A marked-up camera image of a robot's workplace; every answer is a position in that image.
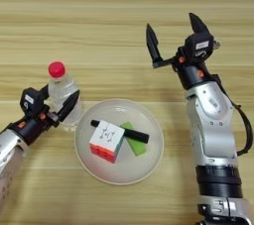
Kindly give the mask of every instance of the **colorful cube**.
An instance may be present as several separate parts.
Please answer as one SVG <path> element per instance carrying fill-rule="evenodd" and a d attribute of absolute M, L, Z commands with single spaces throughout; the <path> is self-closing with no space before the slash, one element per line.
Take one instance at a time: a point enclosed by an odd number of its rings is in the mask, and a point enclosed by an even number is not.
<path fill-rule="evenodd" d="M 124 129 L 101 120 L 90 141 L 91 152 L 115 163 L 123 142 Z"/>

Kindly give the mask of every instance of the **white plate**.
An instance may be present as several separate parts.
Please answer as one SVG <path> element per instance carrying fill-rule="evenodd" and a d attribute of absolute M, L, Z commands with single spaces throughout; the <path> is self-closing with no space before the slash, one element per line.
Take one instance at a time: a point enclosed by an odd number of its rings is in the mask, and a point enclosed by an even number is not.
<path fill-rule="evenodd" d="M 134 129 L 150 135 L 147 152 L 136 157 L 123 141 L 115 164 L 91 153 L 89 140 L 95 130 L 90 121 L 105 120 L 115 125 L 130 122 Z M 162 130 L 153 115 L 141 105 L 123 99 L 105 100 L 84 113 L 75 132 L 75 149 L 83 166 L 96 178 L 112 184 L 131 184 L 143 180 L 159 163 L 164 149 Z"/>

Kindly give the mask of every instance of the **wood grain surface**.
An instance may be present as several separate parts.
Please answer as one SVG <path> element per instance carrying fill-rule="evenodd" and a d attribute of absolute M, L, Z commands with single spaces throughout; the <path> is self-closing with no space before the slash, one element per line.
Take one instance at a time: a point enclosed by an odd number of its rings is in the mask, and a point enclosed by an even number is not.
<path fill-rule="evenodd" d="M 24 88 L 49 80 L 60 59 L 79 83 L 86 109 L 108 98 L 148 108 L 165 135 L 163 159 L 143 182 L 111 186 L 89 175 L 73 133 L 52 129 L 33 145 L 12 185 L 1 225 L 193 224 L 197 184 L 184 91 L 170 67 L 152 70 L 149 22 L 164 57 L 191 34 L 200 15 L 222 47 L 207 61 L 254 122 L 254 0 L 0 0 L 0 127 L 22 116 Z M 237 145 L 245 132 L 235 113 Z M 254 210 L 254 151 L 241 157 L 243 190 Z"/>

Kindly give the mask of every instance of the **water bottle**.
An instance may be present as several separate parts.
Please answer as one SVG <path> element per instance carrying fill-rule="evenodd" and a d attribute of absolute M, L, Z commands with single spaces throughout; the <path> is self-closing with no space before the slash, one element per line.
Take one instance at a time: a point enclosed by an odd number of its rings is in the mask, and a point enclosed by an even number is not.
<path fill-rule="evenodd" d="M 51 80 L 49 82 L 49 95 L 57 112 L 59 112 L 66 99 L 78 90 L 74 79 L 65 72 L 64 64 L 60 61 L 52 62 L 49 65 L 49 74 Z M 67 127 L 75 126 L 82 116 L 82 106 L 80 97 L 64 119 L 63 124 Z"/>

